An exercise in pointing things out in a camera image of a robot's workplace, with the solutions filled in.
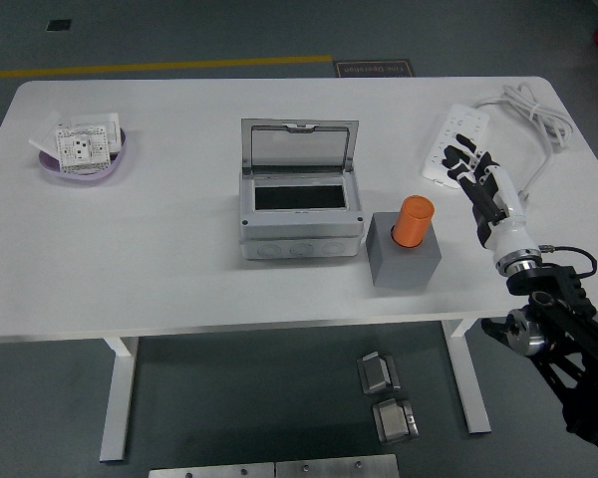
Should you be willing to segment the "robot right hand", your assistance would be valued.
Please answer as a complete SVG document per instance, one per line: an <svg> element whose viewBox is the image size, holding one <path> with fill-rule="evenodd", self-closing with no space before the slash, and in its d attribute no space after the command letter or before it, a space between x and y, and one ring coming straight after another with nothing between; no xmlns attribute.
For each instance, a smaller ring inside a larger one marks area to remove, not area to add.
<svg viewBox="0 0 598 478"><path fill-rule="evenodd" d="M527 233L526 216L507 171L462 134L444 155L442 165L471 201L478 240L492 252L498 273L509 277L538 267L541 253Z"/></svg>

